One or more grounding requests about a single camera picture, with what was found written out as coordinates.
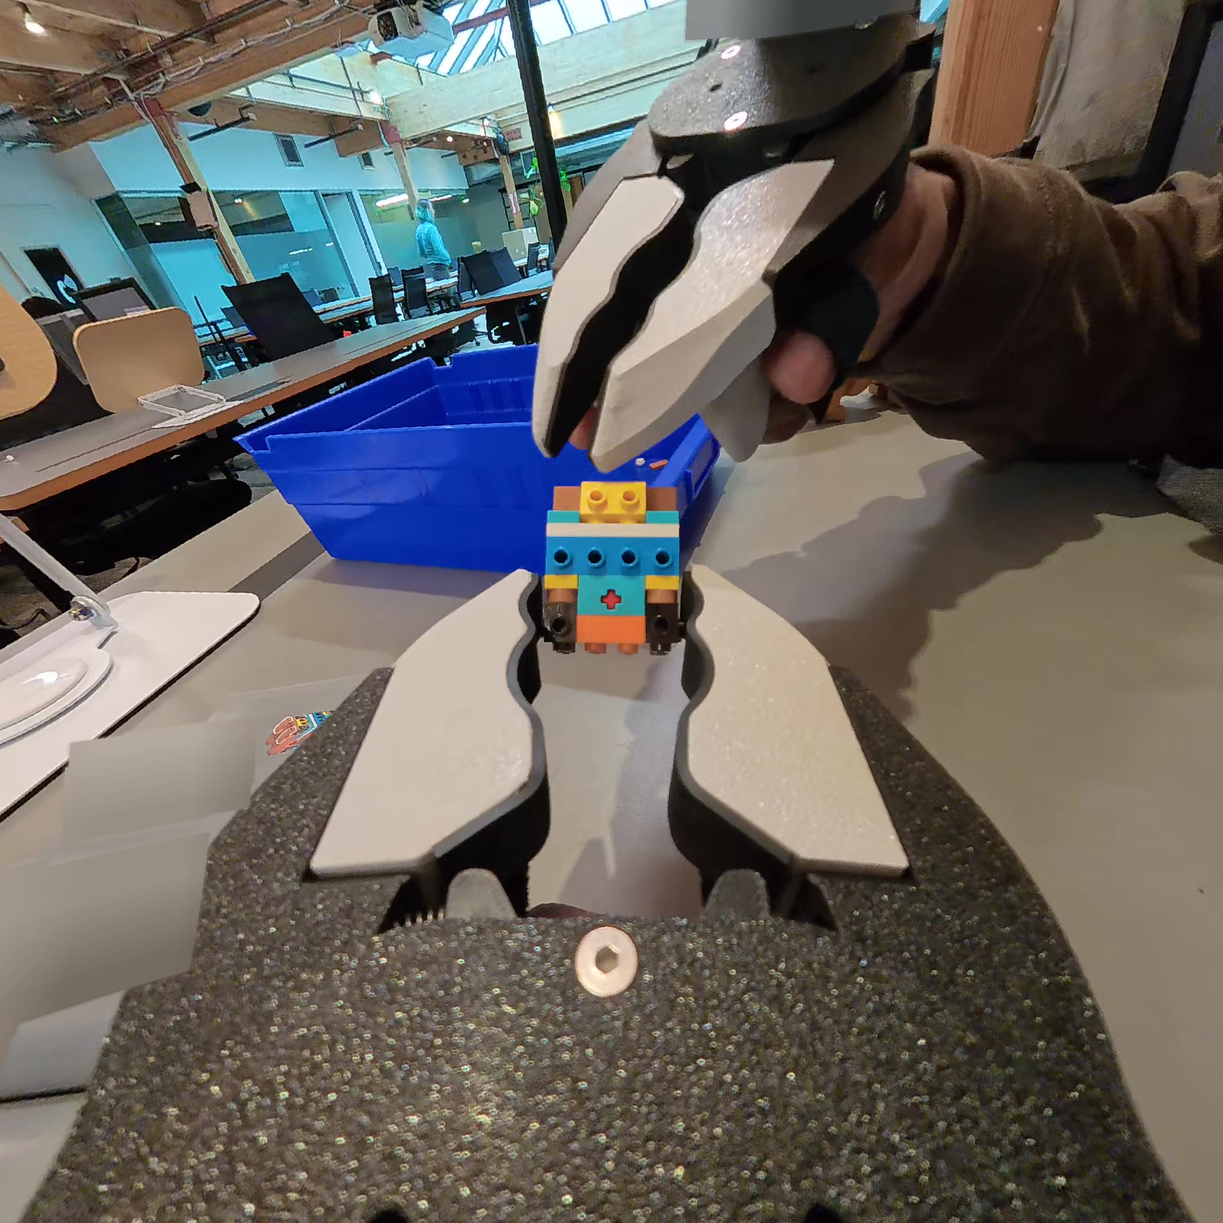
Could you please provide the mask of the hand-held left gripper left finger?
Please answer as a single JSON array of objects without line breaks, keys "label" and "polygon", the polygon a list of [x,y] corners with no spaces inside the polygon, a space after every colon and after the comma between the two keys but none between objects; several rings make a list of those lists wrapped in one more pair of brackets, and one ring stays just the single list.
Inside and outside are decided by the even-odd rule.
[{"label": "hand-held left gripper left finger", "polygon": [[314,848],[314,877],[407,877],[444,890],[482,868],[525,894],[549,833],[531,707],[538,611],[538,578],[514,571],[400,656]]}]

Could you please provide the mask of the grey desk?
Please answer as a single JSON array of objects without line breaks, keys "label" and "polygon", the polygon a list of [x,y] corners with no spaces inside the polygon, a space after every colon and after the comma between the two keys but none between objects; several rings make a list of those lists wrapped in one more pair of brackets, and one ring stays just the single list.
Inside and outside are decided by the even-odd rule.
[{"label": "grey desk", "polygon": [[[1220,1221],[1220,542],[1108,465],[990,468],[879,415],[722,461],[694,560],[875,693],[1057,915],[1196,1221]],[[367,676],[495,576],[333,561],[268,494],[107,592],[257,616],[118,733]],[[665,822],[678,653],[540,663],[559,814],[530,900],[687,915]]]}]

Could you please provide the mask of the black office chair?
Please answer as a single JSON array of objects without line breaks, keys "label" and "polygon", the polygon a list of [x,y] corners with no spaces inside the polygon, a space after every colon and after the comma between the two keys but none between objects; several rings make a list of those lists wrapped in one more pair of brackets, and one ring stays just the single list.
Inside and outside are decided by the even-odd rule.
[{"label": "black office chair", "polygon": [[244,328],[265,356],[282,360],[335,341],[288,273],[247,284],[222,286]]}]

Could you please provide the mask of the background office desk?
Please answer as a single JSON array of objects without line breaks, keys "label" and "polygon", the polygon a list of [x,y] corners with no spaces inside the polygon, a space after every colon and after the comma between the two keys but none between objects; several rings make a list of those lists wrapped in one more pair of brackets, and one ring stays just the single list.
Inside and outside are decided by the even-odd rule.
[{"label": "background office desk", "polygon": [[483,306],[470,302],[464,311],[359,331],[343,340],[222,378],[212,388],[224,396],[224,408],[206,417],[183,423],[167,420],[147,408],[137,408],[3,450],[1,512],[29,509],[260,410],[319,388],[329,388],[378,359],[448,332],[483,312]]}]

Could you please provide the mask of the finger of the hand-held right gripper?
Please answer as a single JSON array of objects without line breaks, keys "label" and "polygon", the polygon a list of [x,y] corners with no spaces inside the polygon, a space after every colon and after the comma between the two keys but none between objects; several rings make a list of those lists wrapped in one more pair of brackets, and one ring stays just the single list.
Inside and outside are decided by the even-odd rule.
[{"label": "finger of the hand-held right gripper", "polygon": [[770,344],[766,270],[831,174],[831,161],[790,162],[719,193],[694,251],[611,360],[589,458],[618,468],[706,410]]},{"label": "finger of the hand-held right gripper", "polygon": [[550,458],[601,398],[610,363],[685,265],[685,204],[665,177],[627,178],[565,255],[543,313],[531,429]]}]

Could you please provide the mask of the wooden framed black screen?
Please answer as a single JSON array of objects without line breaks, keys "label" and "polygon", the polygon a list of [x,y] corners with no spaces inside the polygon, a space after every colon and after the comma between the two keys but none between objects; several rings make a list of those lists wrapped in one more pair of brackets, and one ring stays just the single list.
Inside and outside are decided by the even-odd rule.
[{"label": "wooden framed black screen", "polygon": [[56,357],[42,330],[1,287],[1,420],[42,404],[56,382]]}]

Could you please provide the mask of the clear acrylic holder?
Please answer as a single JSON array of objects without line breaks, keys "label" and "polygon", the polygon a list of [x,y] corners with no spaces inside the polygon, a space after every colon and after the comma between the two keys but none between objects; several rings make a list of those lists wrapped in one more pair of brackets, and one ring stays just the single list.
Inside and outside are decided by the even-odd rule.
[{"label": "clear acrylic holder", "polygon": [[160,420],[155,430],[170,430],[192,424],[228,410],[231,404],[218,394],[202,388],[173,386],[138,398],[139,407],[155,412]]}]

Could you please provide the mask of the rounded wooden panel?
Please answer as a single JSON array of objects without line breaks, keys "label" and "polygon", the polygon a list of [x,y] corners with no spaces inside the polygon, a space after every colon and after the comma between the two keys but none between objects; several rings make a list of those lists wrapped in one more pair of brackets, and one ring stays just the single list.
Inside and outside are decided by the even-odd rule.
[{"label": "rounded wooden panel", "polygon": [[90,392],[109,415],[135,411],[145,395],[205,382],[193,322],[177,308],[84,325],[71,344]]}]

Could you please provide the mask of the ceiling projector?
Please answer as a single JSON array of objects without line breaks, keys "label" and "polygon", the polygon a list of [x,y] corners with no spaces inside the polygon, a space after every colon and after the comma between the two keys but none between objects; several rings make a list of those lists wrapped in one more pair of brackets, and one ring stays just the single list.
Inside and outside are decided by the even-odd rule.
[{"label": "ceiling projector", "polygon": [[423,2],[378,2],[367,37],[375,51],[402,59],[444,54],[454,44],[450,21]]}]

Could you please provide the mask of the blue plastic bin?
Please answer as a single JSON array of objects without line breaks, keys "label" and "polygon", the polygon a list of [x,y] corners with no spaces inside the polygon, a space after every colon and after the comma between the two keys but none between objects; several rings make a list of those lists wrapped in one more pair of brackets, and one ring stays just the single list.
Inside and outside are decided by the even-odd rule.
[{"label": "blue plastic bin", "polygon": [[601,481],[585,452],[538,452],[538,350],[425,357],[238,437],[329,557],[546,571],[559,485]]}]

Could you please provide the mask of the white tablet stand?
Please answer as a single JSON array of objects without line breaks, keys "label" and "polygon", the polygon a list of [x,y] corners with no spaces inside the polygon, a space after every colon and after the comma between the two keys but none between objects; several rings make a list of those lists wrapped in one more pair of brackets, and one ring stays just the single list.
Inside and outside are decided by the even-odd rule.
[{"label": "white tablet stand", "polygon": [[42,788],[257,612],[250,593],[94,594],[1,517],[3,542],[70,596],[65,616],[1,663],[1,813]]}]

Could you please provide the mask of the black pole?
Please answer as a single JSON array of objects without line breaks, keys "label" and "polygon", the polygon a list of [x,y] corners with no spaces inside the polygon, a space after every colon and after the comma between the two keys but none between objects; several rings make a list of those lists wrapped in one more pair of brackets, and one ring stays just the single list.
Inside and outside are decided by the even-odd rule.
[{"label": "black pole", "polygon": [[538,47],[530,18],[530,3],[506,2],[506,9],[514,40],[514,57],[524,91],[524,105],[530,127],[530,137],[540,172],[544,210],[553,245],[556,251],[559,251],[568,225],[566,194],[560,184],[556,145],[551,133],[540,69]]}]

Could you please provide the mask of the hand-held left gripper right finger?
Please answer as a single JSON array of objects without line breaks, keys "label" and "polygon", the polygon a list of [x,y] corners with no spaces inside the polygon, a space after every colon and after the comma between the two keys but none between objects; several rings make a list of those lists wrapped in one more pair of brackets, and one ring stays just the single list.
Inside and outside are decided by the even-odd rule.
[{"label": "hand-held left gripper right finger", "polygon": [[898,878],[908,858],[831,672],[787,621],[704,565],[683,581],[687,696],[667,822],[710,892],[757,873],[773,906],[814,874]]}]

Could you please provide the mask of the small multicoloured brick model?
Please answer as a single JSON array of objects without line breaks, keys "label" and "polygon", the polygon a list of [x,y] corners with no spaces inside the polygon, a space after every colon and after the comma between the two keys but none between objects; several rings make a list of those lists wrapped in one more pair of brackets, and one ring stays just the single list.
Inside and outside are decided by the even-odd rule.
[{"label": "small multicoloured brick model", "polygon": [[544,638],[565,654],[668,654],[681,637],[677,491],[646,484],[643,525],[581,525],[579,485],[556,487],[546,517]]}]

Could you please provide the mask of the person's right hand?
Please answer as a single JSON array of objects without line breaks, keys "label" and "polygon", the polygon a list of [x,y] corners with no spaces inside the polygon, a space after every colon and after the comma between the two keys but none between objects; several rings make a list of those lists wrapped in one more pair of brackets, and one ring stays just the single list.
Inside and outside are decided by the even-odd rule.
[{"label": "person's right hand", "polygon": [[[872,362],[888,346],[934,279],[952,236],[956,203],[953,180],[910,164],[895,213],[851,257],[878,300],[876,325],[863,346],[862,362]],[[827,344],[802,331],[776,334],[761,369],[771,388],[766,445],[800,433],[811,418],[808,408],[844,382],[834,378]]]}]

